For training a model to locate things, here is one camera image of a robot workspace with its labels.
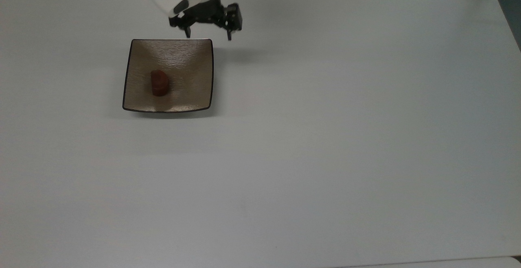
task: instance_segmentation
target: beige bowl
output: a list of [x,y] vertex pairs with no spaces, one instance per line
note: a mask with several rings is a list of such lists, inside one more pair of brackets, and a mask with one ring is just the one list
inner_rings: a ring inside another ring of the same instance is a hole
[[[150,72],[162,70],[169,92],[152,95]],[[214,49],[210,39],[134,39],[123,93],[123,109],[175,113],[210,108],[214,83]]]

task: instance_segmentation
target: table surface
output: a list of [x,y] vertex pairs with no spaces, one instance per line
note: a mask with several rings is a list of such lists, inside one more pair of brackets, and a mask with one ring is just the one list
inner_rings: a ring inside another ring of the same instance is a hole
[[121,108],[150,0],[0,0],[0,266],[327,268],[521,254],[497,0],[237,1],[209,110]]
[[521,268],[512,257],[364,266],[364,268]]

